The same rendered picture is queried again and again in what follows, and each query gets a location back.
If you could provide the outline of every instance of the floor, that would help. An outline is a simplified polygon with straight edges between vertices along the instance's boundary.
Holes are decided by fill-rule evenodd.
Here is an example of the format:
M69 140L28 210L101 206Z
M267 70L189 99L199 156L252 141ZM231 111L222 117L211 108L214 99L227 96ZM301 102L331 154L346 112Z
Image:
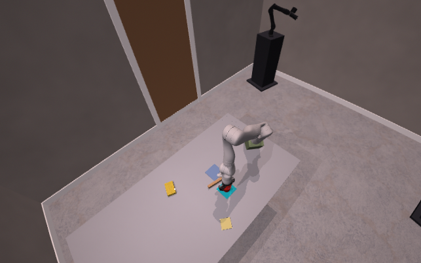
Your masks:
M226 113L268 122L301 162L219 262L421 262L421 144L279 76L264 92L251 67L49 205L65 238Z

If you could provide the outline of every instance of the teal square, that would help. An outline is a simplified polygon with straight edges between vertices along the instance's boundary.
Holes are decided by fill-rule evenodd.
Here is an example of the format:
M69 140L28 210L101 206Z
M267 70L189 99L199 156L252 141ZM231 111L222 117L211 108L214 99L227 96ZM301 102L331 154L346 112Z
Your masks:
M233 194L233 192L236 191L236 187L234 187L232 184L231 189L228 192L220 191L220 188L217 187L217 191L220 192L220 194L224 196L226 199L228 199Z

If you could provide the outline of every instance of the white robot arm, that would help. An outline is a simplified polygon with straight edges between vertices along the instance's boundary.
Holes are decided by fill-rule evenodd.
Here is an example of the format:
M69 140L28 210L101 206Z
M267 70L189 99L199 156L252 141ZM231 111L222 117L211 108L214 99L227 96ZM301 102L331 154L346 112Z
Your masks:
M227 125L223 129L223 163L220 165L220 173L218 177L222 177L222 185L220 190L226 186L230 186L234 182L234 150L233 146L241 145L246 141L251 140L253 144L259 144L268 136L272 135L273 131L267 122L260 124L248 125L243 130L238 129L234 125Z

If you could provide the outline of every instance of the yellow square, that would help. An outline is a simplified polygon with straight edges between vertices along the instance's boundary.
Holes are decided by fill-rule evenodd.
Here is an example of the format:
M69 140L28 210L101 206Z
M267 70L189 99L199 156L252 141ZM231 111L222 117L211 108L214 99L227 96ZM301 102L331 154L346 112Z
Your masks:
M229 217L225 219L220 219L220 225L222 230L233 228L233 226L231 225L231 219Z
M165 188L166 188L166 194L168 196L176 194L176 188L174 187L173 181L170 181L170 182L166 183Z

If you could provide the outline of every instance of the gray table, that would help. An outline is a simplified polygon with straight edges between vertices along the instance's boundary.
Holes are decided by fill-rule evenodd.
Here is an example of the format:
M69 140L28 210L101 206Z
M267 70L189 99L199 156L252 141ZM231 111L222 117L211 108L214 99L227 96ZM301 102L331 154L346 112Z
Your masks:
M226 114L67 236L74 261L218 262L300 162L269 139L260 149L234 147L236 191L226 199L217 186L207 188L213 180L205 171L223 161L228 124L247 125ZM173 196L165 191L169 181ZM226 217L232 229L222 230Z

